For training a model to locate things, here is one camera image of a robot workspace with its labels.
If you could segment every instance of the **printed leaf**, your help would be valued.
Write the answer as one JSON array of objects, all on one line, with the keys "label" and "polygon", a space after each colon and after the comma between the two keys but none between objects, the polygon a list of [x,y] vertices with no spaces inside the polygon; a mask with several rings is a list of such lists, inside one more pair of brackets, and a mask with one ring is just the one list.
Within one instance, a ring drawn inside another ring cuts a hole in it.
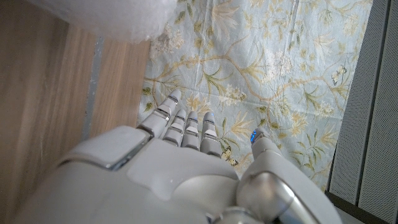
[{"label": "printed leaf", "polygon": [[319,156],[319,159],[322,159],[322,156],[321,156],[321,154],[320,154],[319,150],[318,150],[317,148],[315,148],[315,147],[314,147],[314,149],[315,149],[315,152],[318,154],[318,156]]},{"label": "printed leaf", "polygon": [[260,113],[266,113],[266,112],[267,112],[266,106],[257,107],[256,109],[257,109],[258,112],[260,112]]},{"label": "printed leaf", "polygon": [[276,123],[276,122],[272,122],[271,123],[271,127],[274,128],[274,129],[278,129],[279,128],[279,124]]},{"label": "printed leaf", "polygon": [[267,123],[267,120],[265,118],[261,119],[260,123],[259,123],[259,127],[265,125],[266,123]]},{"label": "printed leaf", "polygon": [[323,152],[323,153],[325,153],[325,151],[324,151],[321,147],[319,147],[319,146],[315,146],[314,148],[315,148],[315,149],[318,149],[319,151],[321,151],[321,152]]},{"label": "printed leaf", "polygon": [[292,157],[293,159],[295,159],[296,160],[296,162],[301,166],[301,163],[300,163],[300,161],[299,161],[299,159],[297,159],[296,157]]},{"label": "printed leaf", "polygon": [[291,41],[291,43],[289,44],[289,48],[288,48],[288,50],[290,51],[290,50],[292,50],[292,48],[294,47],[294,40],[293,41]]},{"label": "printed leaf", "polygon": [[311,146],[311,145],[312,145],[312,142],[311,142],[311,137],[310,137],[309,134],[307,134],[307,138],[308,138],[308,142],[310,143],[310,146]]},{"label": "printed leaf", "polygon": [[217,128],[217,126],[216,126],[216,134],[217,134],[217,136],[220,136],[220,134],[218,134],[218,128]]},{"label": "printed leaf", "polygon": [[146,96],[150,95],[150,91],[151,91],[151,89],[149,87],[145,87],[142,89],[142,93]]},{"label": "printed leaf", "polygon": [[174,24],[180,24],[185,19],[185,11],[180,12],[174,21]]},{"label": "printed leaf", "polygon": [[314,151],[312,151],[312,156],[313,156],[313,159],[314,159],[315,164],[316,164],[317,163],[317,155],[315,155]]},{"label": "printed leaf", "polygon": [[313,140],[317,141],[317,136],[318,136],[318,130],[315,131],[315,134],[313,135]]},{"label": "printed leaf", "polygon": [[297,143],[299,143],[299,144],[301,145],[301,147],[303,147],[303,149],[307,149],[307,148],[305,147],[305,144],[304,144],[304,143],[302,143],[302,142],[297,142]]},{"label": "printed leaf", "polygon": [[224,137],[224,138],[225,138],[226,140],[232,142],[233,144],[235,144],[235,145],[238,147],[238,149],[241,150],[241,148],[239,147],[239,144],[238,144],[234,139],[227,138],[227,137]]},{"label": "printed leaf", "polygon": [[226,144],[227,146],[230,146],[229,143],[228,143],[228,141],[226,141],[225,139],[223,139],[223,141],[225,142],[225,144]]},{"label": "printed leaf", "polygon": [[282,33],[282,28],[280,28],[280,26],[278,28],[278,34],[279,34],[279,41],[281,41],[283,36],[284,36],[284,34]]},{"label": "printed leaf", "polygon": [[287,134],[285,134],[285,133],[279,133],[278,138],[282,139],[282,138],[285,138],[286,136],[287,136]]},{"label": "printed leaf", "polygon": [[220,144],[221,144],[221,149],[223,150],[223,152],[225,152],[225,146],[223,145],[223,143],[221,143],[221,141]]},{"label": "printed leaf", "polygon": [[315,172],[315,169],[313,168],[313,166],[309,163],[304,164],[304,166],[310,168],[312,170],[312,172]]},{"label": "printed leaf", "polygon": [[226,124],[226,117],[224,118],[224,121],[223,121],[223,133],[225,133],[225,124]]},{"label": "printed leaf", "polygon": [[152,109],[152,103],[151,102],[147,103],[144,112],[149,111],[150,109]]},{"label": "printed leaf", "polygon": [[294,154],[298,154],[298,155],[304,155],[303,152],[300,152],[300,151],[297,151],[297,150],[294,150],[294,151],[292,151],[290,153],[294,153]]},{"label": "printed leaf", "polygon": [[191,5],[190,5],[189,3],[187,4],[187,9],[188,9],[188,14],[189,14],[189,16],[190,16],[191,19],[192,19],[193,13],[192,13]]}]

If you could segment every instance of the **robotic finger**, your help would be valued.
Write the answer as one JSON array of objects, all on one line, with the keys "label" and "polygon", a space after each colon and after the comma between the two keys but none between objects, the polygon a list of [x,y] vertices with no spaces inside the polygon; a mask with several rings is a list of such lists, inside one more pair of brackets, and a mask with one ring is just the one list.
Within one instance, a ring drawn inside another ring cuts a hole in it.
[{"label": "robotic finger", "polygon": [[221,144],[217,140],[214,114],[207,112],[203,118],[200,151],[221,158]]},{"label": "robotic finger", "polygon": [[180,99],[180,90],[174,90],[171,92],[162,104],[159,105],[137,128],[147,131],[153,138],[159,138]]},{"label": "robotic finger", "polygon": [[181,109],[174,117],[173,123],[164,134],[163,141],[172,144],[173,146],[180,146],[181,138],[184,133],[185,117],[187,112]]},{"label": "robotic finger", "polygon": [[181,147],[189,147],[199,151],[198,114],[194,111],[191,111],[188,115]]}]

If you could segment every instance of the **printed flower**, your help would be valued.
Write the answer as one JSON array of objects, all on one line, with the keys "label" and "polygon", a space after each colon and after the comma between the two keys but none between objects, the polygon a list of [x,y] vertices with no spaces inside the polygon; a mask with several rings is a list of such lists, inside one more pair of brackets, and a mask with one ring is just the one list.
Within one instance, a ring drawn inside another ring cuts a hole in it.
[{"label": "printed flower", "polygon": [[261,8],[262,5],[264,4],[264,0],[250,0],[250,2],[251,2],[251,7],[256,6]]},{"label": "printed flower", "polygon": [[225,103],[227,106],[236,105],[238,101],[242,101],[246,98],[246,94],[242,92],[238,87],[233,88],[232,85],[228,84],[228,87],[221,96],[218,97],[221,103]]},{"label": "printed flower", "polygon": [[149,57],[157,58],[161,53],[173,53],[173,49],[179,49],[184,44],[181,31],[173,34],[172,27],[166,24],[164,33],[150,43]]},{"label": "printed flower", "polygon": [[315,50],[317,51],[318,54],[318,63],[319,63],[319,58],[322,59],[322,62],[325,63],[325,56],[329,56],[329,53],[331,52],[330,50],[330,44],[335,41],[334,38],[328,38],[330,33],[319,35],[317,38],[313,40],[313,44],[315,46]]},{"label": "printed flower", "polygon": [[224,33],[226,40],[229,40],[228,27],[235,29],[235,25],[238,24],[232,17],[239,7],[228,7],[231,1],[232,0],[229,0],[218,4],[211,10],[211,18],[213,20],[214,26],[217,29],[218,40],[221,40],[222,33]]},{"label": "printed flower", "polygon": [[292,126],[293,136],[296,136],[300,134],[302,131],[304,131],[305,126],[308,124],[305,115],[300,115],[298,112],[294,112],[292,114],[292,121],[293,121],[293,126]]},{"label": "printed flower", "polygon": [[319,104],[317,111],[315,112],[316,116],[321,116],[322,118],[327,118],[333,115],[335,109],[333,109],[330,104],[325,103],[323,100]]},{"label": "printed flower", "polygon": [[292,70],[292,63],[288,56],[279,50],[277,52],[266,52],[266,74],[261,80],[262,83],[269,83],[277,77],[284,77]]},{"label": "printed flower", "polygon": [[203,99],[200,100],[199,93],[197,93],[195,96],[193,96],[193,93],[191,93],[190,97],[187,98],[187,107],[190,108],[190,110],[196,111],[198,113],[199,121],[202,121],[205,113],[211,111],[210,102],[207,102],[206,97],[203,97]]},{"label": "printed flower", "polygon": [[241,112],[239,111],[238,115],[236,115],[235,123],[231,127],[231,132],[236,135],[236,137],[242,141],[241,136],[249,139],[249,135],[251,130],[249,129],[249,125],[253,122],[253,120],[245,121],[245,117],[248,112],[245,112],[241,117]]},{"label": "printed flower", "polygon": [[354,14],[347,18],[344,22],[343,33],[344,35],[352,36],[354,35],[356,28],[359,26],[359,16]]}]

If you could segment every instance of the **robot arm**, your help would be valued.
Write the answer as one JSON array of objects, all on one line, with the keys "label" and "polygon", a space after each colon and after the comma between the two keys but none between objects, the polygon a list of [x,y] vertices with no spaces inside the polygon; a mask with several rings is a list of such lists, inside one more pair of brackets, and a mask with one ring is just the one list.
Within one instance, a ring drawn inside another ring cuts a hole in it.
[{"label": "robot arm", "polygon": [[196,112],[184,110],[162,137],[180,96],[173,91],[136,129],[79,144],[14,223],[341,223],[263,129],[253,132],[255,161],[240,180],[221,159],[213,113],[201,138]]}]

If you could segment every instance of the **floral fabric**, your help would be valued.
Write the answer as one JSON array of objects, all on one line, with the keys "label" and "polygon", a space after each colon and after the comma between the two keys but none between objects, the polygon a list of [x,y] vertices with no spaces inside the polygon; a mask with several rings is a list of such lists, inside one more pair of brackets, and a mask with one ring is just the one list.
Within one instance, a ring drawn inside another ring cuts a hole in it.
[{"label": "floral fabric", "polygon": [[283,155],[326,186],[371,0],[178,0],[153,40],[142,121],[173,90],[213,111],[223,159],[242,174],[265,127]]}]

